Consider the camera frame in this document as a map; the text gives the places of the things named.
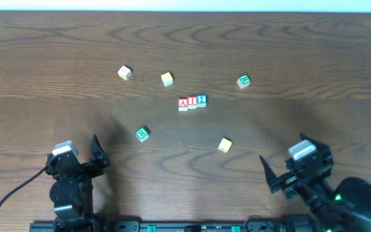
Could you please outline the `green letter R block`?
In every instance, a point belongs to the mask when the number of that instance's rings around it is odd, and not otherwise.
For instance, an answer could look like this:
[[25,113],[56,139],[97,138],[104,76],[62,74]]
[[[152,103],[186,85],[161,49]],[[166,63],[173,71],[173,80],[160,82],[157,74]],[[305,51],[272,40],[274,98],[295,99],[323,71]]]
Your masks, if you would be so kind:
[[237,84],[241,89],[248,87],[250,83],[251,79],[247,74],[240,76],[237,80]]

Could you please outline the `yellow top wooden block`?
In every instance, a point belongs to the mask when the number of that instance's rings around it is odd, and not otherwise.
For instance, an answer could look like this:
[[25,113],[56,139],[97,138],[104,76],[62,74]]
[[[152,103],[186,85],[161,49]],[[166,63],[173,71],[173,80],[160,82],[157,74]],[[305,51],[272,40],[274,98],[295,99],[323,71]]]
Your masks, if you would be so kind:
[[164,86],[169,86],[173,84],[173,76],[170,72],[166,72],[161,75],[161,80]]

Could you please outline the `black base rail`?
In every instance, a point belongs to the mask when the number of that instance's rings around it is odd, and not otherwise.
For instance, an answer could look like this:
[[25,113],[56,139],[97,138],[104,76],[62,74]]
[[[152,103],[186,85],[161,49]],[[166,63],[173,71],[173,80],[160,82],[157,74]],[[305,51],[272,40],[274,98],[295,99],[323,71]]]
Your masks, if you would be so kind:
[[307,222],[261,222],[246,223],[140,223],[137,221],[119,221],[104,226],[78,226],[75,231],[103,232],[313,232],[317,231],[314,224]]

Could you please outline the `green number 2 block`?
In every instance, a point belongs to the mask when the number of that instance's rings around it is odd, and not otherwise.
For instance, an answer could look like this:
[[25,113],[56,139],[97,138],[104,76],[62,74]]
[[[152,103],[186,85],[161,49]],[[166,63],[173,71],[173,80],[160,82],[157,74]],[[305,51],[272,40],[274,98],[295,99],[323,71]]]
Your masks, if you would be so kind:
[[135,132],[135,136],[140,142],[144,142],[149,138],[149,132],[145,127],[141,127]]

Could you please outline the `cream yellow picture block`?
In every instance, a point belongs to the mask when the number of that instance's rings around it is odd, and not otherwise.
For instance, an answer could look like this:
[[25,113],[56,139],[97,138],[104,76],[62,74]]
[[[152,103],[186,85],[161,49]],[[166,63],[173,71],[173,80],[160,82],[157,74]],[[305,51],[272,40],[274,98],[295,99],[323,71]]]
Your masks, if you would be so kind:
[[127,66],[121,66],[117,73],[119,77],[124,79],[125,81],[128,80],[132,75],[131,68]]

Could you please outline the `red letter A block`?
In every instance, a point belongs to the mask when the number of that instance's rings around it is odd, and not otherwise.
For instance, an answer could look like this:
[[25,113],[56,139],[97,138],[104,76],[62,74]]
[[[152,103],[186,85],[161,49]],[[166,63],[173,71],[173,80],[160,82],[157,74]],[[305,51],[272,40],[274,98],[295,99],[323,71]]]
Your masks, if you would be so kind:
[[188,110],[187,98],[179,98],[178,99],[178,110],[179,111],[187,111]]

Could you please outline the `blue number 2 block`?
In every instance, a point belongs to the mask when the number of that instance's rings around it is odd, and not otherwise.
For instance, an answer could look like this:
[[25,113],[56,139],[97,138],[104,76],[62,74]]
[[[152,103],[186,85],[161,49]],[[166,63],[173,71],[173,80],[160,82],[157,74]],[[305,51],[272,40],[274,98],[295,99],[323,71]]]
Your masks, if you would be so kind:
[[203,108],[207,106],[207,95],[206,94],[197,95],[196,100],[197,100],[198,108]]

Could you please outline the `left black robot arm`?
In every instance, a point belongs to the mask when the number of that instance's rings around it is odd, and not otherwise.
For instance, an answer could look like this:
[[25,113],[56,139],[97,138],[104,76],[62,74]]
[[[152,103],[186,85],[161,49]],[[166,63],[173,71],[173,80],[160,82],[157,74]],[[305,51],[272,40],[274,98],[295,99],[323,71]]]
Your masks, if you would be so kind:
[[104,174],[111,162],[102,149],[98,137],[92,136],[93,159],[85,163],[78,161],[79,152],[68,140],[55,145],[47,156],[46,174],[55,179],[50,189],[57,218],[54,231],[102,231],[102,217],[93,212],[92,179]]

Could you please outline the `red letter I block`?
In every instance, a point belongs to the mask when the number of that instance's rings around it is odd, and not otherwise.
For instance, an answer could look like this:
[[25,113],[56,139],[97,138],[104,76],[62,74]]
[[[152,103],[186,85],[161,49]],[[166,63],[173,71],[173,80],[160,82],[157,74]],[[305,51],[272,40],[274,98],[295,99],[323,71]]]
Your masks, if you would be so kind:
[[189,96],[187,98],[187,107],[189,110],[196,109],[198,106],[197,96]]

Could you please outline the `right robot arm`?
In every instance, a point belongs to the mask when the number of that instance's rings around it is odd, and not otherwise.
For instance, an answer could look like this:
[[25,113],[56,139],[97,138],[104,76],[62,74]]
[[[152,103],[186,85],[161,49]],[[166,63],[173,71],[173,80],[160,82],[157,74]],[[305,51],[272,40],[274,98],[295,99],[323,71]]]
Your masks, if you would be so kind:
[[288,200],[301,197],[323,231],[371,231],[371,184],[358,177],[343,179],[336,188],[327,183],[334,156],[330,146],[300,134],[288,149],[286,173],[277,176],[263,156],[265,180],[271,193]]

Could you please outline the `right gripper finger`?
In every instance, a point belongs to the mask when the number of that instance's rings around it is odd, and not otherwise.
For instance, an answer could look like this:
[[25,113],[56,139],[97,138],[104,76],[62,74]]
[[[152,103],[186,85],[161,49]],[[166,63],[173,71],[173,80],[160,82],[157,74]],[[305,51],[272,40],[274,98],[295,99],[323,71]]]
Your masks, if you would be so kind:
[[275,175],[271,167],[268,165],[267,161],[261,155],[259,156],[259,158],[263,165],[265,180],[267,182],[267,185],[269,186],[271,193],[274,193],[276,191],[277,176]]
[[304,133],[300,133],[299,134],[299,137],[300,137],[300,140],[308,140],[310,143],[312,143],[313,145],[315,145],[315,147],[317,147],[317,148],[321,147],[321,143],[320,142],[318,142],[315,139],[312,139],[311,137],[305,135]]

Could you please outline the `yellow block near right arm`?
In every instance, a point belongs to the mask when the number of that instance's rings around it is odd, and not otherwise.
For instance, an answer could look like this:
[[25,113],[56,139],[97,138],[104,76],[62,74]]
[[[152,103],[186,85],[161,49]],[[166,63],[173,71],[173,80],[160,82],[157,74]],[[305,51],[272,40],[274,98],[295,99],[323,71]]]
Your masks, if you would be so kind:
[[232,141],[227,138],[223,138],[218,145],[218,149],[224,153],[227,153],[229,149],[231,148],[231,146],[232,146]]

